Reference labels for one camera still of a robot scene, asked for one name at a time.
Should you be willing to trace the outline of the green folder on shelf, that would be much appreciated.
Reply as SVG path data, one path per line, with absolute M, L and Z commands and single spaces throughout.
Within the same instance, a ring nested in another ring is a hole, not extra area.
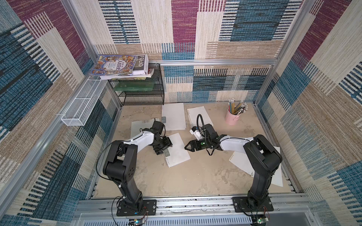
M 152 91 L 153 82 L 120 82 L 113 89 L 114 91 Z

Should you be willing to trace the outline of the aluminium front rail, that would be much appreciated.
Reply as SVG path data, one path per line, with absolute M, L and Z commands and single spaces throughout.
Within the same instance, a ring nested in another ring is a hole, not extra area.
M 238 195 L 212 196 L 181 196 L 181 197 L 146 197 L 144 200 L 157 200 L 156 217 L 175 217 L 193 215 L 242 214 L 235 212 L 232 197 Z M 304 193 L 271 194 L 274 211 L 263 213 L 294 213 L 311 212 L 313 205 Z M 117 212 L 114 199 L 91 199 L 80 201 L 76 207 L 73 219 L 106 217 L 111 218 Z

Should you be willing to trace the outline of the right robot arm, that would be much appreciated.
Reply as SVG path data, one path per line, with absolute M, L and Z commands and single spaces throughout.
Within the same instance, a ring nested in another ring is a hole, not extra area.
M 215 150 L 244 153 L 254 170 L 254 179 L 247 197 L 239 201 L 239 208 L 244 211 L 257 211 L 263 207 L 273 210 L 268 189 L 282 156 L 264 135 L 258 134 L 252 138 L 205 135 L 199 140 L 190 141 L 184 149 L 190 152 L 211 149 L 212 152 L 208 153 L 210 156 Z

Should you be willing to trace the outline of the torn white notebook page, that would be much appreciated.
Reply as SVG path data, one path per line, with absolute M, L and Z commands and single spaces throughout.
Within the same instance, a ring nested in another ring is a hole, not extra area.
M 281 170 L 281 164 L 272 176 L 271 184 L 283 187 L 283 175 Z

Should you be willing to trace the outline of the colourful picture book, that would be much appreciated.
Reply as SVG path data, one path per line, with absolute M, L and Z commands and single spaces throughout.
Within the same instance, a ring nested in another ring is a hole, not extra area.
M 133 72 L 137 59 L 136 55 L 100 55 L 90 74 L 128 75 Z

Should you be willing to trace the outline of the folio book black white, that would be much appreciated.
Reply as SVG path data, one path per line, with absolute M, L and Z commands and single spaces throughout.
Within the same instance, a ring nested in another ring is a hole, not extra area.
M 148 68 L 149 68 L 149 58 L 148 55 L 138 55 L 137 61 L 135 63 L 135 66 L 133 68 L 132 76 L 137 75 L 147 75 L 148 74 Z

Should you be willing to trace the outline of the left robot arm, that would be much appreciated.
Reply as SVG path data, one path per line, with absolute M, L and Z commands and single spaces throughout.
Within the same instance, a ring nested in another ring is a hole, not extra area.
M 111 143 L 103 174 L 113 181 L 122 196 L 116 202 L 118 217 L 154 216 L 156 203 L 154 200 L 143 200 L 143 194 L 134 180 L 138 152 L 152 146 L 156 153 L 163 153 L 172 146 L 169 137 L 161 136 L 155 130 L 146 129 L 128 141 L 117 140 Z

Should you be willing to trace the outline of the white spiral notebook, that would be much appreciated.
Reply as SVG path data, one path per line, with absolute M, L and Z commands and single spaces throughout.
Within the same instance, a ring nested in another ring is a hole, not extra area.
M 186 129 L 186 119 L 183 103 L 162 105 L 161 121 L 167 131 L 178 131 Z

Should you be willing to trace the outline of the bundle of pencils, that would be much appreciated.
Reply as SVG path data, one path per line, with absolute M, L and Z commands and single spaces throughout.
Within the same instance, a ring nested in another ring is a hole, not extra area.
M 234 98 L 229 100 L 228 113 L 232 115 L 240 115 L 248 110 L 247 103 L 242 101 L 236 101 Z

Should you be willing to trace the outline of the pale green notebook far left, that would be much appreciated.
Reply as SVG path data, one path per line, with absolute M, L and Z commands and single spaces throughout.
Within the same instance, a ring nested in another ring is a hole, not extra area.
M 144 121 L 133 121 L 131 123 L 131 138 L 139 135 L 141 133 L 141 129 L 150 129 L 153 126 L 154 121 L 159 121 L 159 118 Z

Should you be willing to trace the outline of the pink pencil cup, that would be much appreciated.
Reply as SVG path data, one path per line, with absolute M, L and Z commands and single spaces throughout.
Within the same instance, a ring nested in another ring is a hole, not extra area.
M 238 120 L 239 120 L 239 115 L 233 115 L 232 113 L 230 113 L 229 110 L 227 110 L 227 113 L 225 116 L 225 121 L 227 124 L 236 125 Z

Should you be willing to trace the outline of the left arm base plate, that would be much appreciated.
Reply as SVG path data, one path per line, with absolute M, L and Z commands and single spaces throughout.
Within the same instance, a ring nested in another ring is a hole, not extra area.
M 157 200 L 144 200 L 137 204 L 124 200 L 117 202 L 117 217 L 154 216 L 156 214 Z

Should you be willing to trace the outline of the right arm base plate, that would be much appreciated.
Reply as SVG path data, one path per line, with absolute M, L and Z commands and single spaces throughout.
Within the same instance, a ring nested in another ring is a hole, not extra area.
M 247 196 L 236 196 L 232 197 L 233 207 L 235 212 L 245 212 L 245 213 L 252 213 L 252 212 L 264 212 L 265 208 L 266 211 L 274 211 L 274 207 L 272 205 L 271 199 L 267 196 L 263 200 L 256 200 L 252 197 Z

